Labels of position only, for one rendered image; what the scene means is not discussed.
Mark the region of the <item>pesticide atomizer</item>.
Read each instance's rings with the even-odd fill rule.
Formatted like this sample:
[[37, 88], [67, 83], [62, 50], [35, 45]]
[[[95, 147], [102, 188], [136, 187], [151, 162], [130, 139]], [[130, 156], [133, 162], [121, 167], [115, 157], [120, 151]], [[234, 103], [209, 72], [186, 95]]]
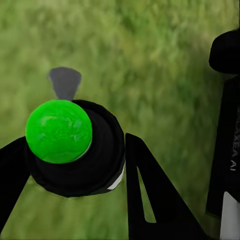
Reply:
[[45, 102], [28, 118], [24, 158], [37, 184], [70, 197], [114, 190], [126, 166], [125, 135], [102, 105], [73, 99], [83, 76], [74, 68], [49, 73], [57, 100]]

